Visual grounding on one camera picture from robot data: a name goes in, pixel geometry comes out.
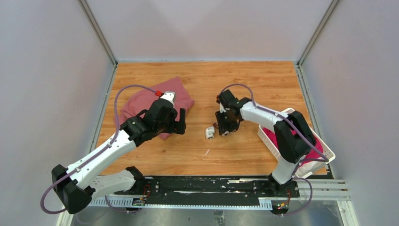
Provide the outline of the white pipe elbow fitting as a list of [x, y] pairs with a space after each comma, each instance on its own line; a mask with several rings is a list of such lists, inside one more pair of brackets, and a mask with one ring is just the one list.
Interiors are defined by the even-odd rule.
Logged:
[[205, 138], [213, 139], [215, 137], [215, 127], [211, 126], [205, 129]]

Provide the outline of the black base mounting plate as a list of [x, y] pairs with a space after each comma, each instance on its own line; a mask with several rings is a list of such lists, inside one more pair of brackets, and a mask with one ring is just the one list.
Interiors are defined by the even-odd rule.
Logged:
[[291, 181], [286, 193], [274, 195], [266, 187], [269, 176], [148, 176], [142, 188], [117, 195], [144, 196], [147, 204], [200, 206], [255, 206], [259, 198], [288, 201], [300, 196]]

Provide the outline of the white plastic basket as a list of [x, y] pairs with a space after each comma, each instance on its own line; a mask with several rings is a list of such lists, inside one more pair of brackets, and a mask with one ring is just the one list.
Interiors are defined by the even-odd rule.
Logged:
[[[277, 156], [274, 155], [277, 153], [277, 148], [273, 145], [273, 143], [269, 140], [269, 138], [265, 135], [265, 133], [262, 130], [261, 125], [258, 126], [258, 136], [262, 140], [262, 142], [265, 144], [265, 146], [269, 149], [270, 153], [273, 155], [273, 157], [279, 161], [280, 158], [277, 159]], [[335, 154], [334, 152], [326, 145], [326, 143], [319, 137], [319, 135], [313, 130], [312, 126], [310, 126], [311, 132], [315, 136], [315, 138], [318, 138], [319, 141], [321, 142], [321, 145], [323, 147], [323, 154], [325, 157], [328, 158], [327, 162], [320, 162], [320, 161], [311, 161], [307, 164], [303, 164], [301, 167], [299, 167], [295, 173], [295, 177], [299, 178], [308, 178], [314, 174], [318, 174], [319, 169], [324, 170], [325, 174], [327, 173], [326, 166], [335, 159]]]

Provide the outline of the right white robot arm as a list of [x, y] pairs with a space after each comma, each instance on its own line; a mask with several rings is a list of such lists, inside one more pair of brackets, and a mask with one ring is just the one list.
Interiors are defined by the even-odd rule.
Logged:
[[219, 111], [215, 113], [219, 135], [226, 136], [237, 131], [242, 121], [256, 123], [274, 133], [281, 158], [269, 175], [266, 189], [274, 196], [282, 196], [286, 193], [300, 160], [317, 143], [304, 116], [298, 111], [277, 112], [257, 105], [247, 97], [238, 99], [228, 89], [216, 97], [216, 102], [220, 105]]

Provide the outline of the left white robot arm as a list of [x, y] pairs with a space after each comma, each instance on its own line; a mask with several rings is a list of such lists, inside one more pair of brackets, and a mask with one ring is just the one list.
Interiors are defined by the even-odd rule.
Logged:
[[140, 194], [144, 176], [135, 167], [119, 173], [100, 176], [100, 173], [124, 154], [136, 149], [161, 133], [183, 135], [186, 129], [186, 110], [175, 109], [174, 102], [163, 97], [149, 109], [118, 124], [115, 133], [97, 149], [67, 167], [61, 164], [51, 170], [53, 190], [64, 211], [76, 214], [92, 200], [118, 191]]

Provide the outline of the dusty pink cloth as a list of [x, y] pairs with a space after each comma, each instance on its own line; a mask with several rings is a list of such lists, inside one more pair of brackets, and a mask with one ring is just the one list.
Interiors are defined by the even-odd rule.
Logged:
[[[175, 92], [176, 99], [174, 103], [178, 113], [180, 113], [179, 110], [181, 108], [185, 109], [186, 113], [188, 113], [194, 105], [194, 99], [190, 97], [179, 77], [154, 85], [151, 89], [161, 92]], [[131, 95], [118, 114], [119, 124], [124, 123], [130, 117], [136, 116], [140, 111], [149, 109], [153, 101], [157, 99], [158, 97], [154, 93], [146, 89]]]

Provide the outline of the magenta cloth in basket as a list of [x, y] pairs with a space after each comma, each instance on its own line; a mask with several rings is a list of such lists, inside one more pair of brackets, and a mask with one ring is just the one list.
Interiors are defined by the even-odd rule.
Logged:
[[[278, 150], [278, 144], [277, 144], [276, 135], [275, 135], [272, 131], [270, 131], [269, 129], [267, 129], [267, 128], [262, 127], [262, 130], [263, 130], [263, 132], [265, 133], [265, 135], [269, 138], [269, 140], [273, 143], [273, 145], [277, 148], [277, 153], [274, 154], [274, 155], [277, 156], [277, 159], [280, 158], [280, 155], [279, 155], [280, 153], [279, 153], [279, 150]], [[321, 142], [319, 141], [318, 138], [316, 138], [316, 145], [315, 145], [315, 147], [316, 147], [319, 151], [321, 151], [321, 152], [323, 153], [323, 147], [322, 147]], [[300, 167], [301, 167], [303, 164], [307, 164], [307, 163], [311, 162], [309, 159], [316, 159], [316, 158], [322, 159], [322, 157], [321, 157], [314, 149], [312, 149], [312, 150], [306, 155], [306, 157], [305, 157], [306, 161], [300, 163], [299, 165], [300, 165]]]

